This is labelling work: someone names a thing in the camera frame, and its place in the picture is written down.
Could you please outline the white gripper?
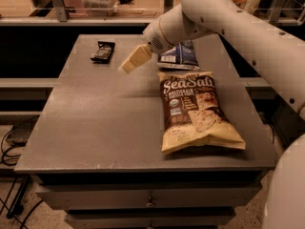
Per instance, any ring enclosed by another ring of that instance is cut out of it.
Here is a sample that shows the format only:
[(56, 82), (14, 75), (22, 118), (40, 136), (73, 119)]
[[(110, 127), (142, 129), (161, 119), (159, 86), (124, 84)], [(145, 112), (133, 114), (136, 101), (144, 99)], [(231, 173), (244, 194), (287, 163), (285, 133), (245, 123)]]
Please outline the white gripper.
[(173, 44), (169, 43), (160, 27), (160, 20), (154, 20), (143, 31), (146, 44), (137, 46), (132, 53), (122, 62), (118, 70), (121, 73), (130, 73), (136, 68), (142, 66), (152, 59), (152, 54), (161, 54), (173, 48)]

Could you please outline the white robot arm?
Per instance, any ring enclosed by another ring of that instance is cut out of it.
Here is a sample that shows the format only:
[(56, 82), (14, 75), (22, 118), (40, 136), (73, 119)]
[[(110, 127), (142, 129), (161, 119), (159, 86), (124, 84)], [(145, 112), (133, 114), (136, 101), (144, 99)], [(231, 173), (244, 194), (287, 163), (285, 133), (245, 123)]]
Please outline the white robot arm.
[[(129, 73), (176, 44), (222, 35), (305, 119), (305, 44), (245, 12), (232, 0), (181, 0), (144, 30), (146, 43), (121, 64)], [(262, 229), (305, 229), (305, 135), (281, 155), (269, 186)]]

